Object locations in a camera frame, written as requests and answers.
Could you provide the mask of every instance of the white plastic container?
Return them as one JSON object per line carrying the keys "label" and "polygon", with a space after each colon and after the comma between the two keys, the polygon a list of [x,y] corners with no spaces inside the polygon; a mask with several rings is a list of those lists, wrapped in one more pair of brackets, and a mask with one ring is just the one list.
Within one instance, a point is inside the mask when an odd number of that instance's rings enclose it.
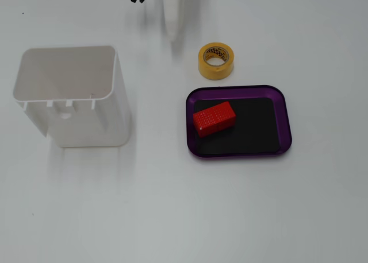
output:
{"label": "white plastic container", "polygon": [[111,46],[35,48],[23,54],[14,98],[60,147],[120,146],[131,114]]}

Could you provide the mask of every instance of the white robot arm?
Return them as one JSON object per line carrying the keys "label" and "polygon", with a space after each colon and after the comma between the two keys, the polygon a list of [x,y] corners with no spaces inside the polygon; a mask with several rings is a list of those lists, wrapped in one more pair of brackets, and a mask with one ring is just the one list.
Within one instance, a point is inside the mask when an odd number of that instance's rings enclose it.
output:
{"label": "white robot arm", "polygon": [[163,0],[167,35],[171,42],[175,41],[179,34],[183,21],[184,0]]}

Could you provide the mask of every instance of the tape roll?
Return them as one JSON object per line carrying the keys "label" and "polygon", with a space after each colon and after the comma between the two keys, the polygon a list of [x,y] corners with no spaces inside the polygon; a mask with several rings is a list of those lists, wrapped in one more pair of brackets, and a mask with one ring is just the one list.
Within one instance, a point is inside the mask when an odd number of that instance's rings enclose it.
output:
{"label": "tape roll", "polygon": [[[224,61],[221,65],[211,65],[208,60],[220,58]],[[201,75],[210,80],[224,79],[229,76],[234,68],[234,52],[223,43],[209,43],[201,48],[198,55],[198,69]]]}

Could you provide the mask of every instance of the purple tray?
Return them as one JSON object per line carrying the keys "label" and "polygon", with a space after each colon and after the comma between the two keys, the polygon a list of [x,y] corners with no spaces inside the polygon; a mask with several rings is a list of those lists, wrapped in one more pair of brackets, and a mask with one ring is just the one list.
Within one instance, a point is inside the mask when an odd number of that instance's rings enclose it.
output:
{"label": "purple tray", "polygon": [[[277,127],[278,144],[279,144],[279,146],[277,146],[277,150],[274,150],[272,152],[216,153],[216,154],[203,154],[198,151],[196,144],[196,142],[198,141],[198,135],[193,125],[193,114],[196,112],[195,111],[196,102],[199,102],[200,100],[235,101],[241,99],[254,99],[254,98],[269,98],[272,100],[274,120]],[[287,114],[288,111],[286,109],[286,103],[283,94],[280,92],[280,90],[272,86],[262,85],[262,86],[199,88],[191,92],[186,100],[187,145],[189,150],[194,155],[200,158],[277,156],[285,153],[292,144],[292,134],[290,131],[289,119]]]}

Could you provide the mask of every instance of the red block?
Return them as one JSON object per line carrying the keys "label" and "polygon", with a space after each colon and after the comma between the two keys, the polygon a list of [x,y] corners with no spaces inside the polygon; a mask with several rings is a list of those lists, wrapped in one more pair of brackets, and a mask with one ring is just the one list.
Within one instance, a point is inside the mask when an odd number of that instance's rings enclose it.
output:
{"label": "red block", "polygon": [[200,137],[205,137],[235,125],[235,113],[229,102],[224,102],[193,115],[194,126]]}

